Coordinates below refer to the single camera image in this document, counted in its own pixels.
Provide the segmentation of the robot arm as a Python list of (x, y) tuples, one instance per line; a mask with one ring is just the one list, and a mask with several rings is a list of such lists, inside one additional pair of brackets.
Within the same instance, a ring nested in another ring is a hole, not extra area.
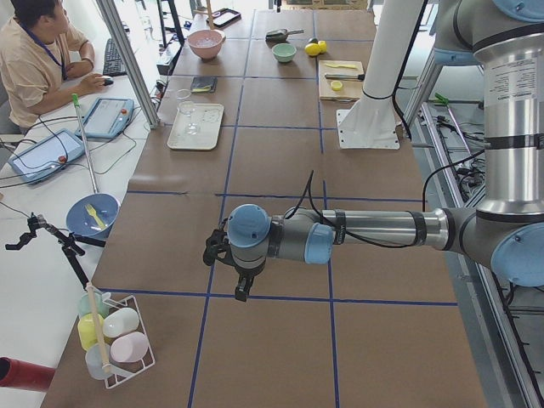
[(543, 4), (443, 1), (434, 52), (484, 68), (485, 195), (475, 208), (383, 212), (237, 207), (206, 241), (204, 263), (239, 275), (246, 301), (268, 258), (324, 264), (332, 248), (431, 246), (463, 254), (516, 286), (543, 283)]

